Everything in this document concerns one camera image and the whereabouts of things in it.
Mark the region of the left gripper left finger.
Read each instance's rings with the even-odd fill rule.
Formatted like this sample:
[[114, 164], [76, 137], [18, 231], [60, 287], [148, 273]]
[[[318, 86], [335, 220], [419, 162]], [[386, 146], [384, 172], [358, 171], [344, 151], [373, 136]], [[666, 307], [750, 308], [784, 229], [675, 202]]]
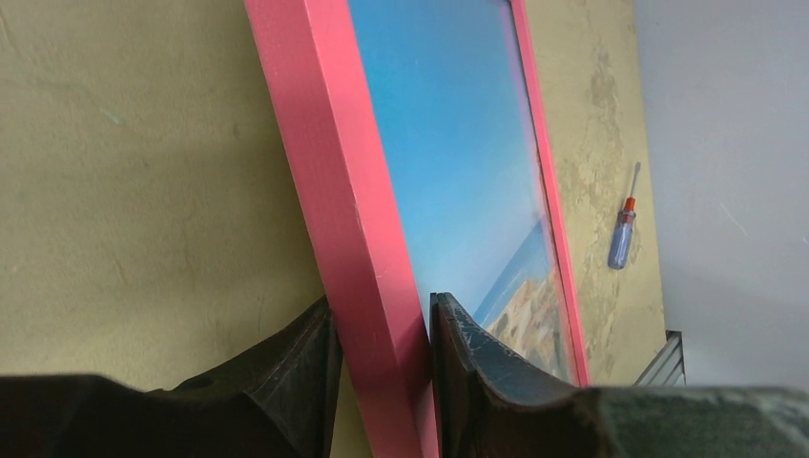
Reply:
[[5, 457], [326, 457], [342, 349], [326, 299], [177, 387], [93, 374], [1, 380]]

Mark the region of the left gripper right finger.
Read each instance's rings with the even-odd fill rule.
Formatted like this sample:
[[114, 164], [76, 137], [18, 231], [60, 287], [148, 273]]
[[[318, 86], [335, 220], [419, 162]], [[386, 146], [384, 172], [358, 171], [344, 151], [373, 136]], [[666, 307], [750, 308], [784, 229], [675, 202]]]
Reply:
[[804, 457], [808, 397], [779, 387], [565, 383], [430, 298], [443, 457]]

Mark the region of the blue red screwdriver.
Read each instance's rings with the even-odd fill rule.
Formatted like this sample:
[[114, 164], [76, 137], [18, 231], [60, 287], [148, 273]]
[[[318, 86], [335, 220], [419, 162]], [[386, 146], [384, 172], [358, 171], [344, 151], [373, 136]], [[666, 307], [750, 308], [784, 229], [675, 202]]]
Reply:
[[608, 255], [608, 266], [613, 270], [622, 270], [628, 262], [630, 253], [633, 224], [636, 218], [634, 197], [635, 188], [641, 170], [641, 163], [636, 162], [633, 170], [633, 181], [630, 192], [625, 199], [624, 205], [618, 212], [616, 224], [612, 233], [612, 243]]

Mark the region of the pink picture frame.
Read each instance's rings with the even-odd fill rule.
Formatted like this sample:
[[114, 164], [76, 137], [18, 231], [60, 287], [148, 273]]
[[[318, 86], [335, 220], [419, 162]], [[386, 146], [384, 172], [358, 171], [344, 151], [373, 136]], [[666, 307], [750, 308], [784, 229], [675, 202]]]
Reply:
[[[430, 303], [421, 307], [351, 2], [249, 1], [246, 10], [371, 449], [378, 457], [440, 457]], [[579, 387], [590, 381], [588, 358], [527, 5], [509, 2], [577, 379], [549, 374]]]

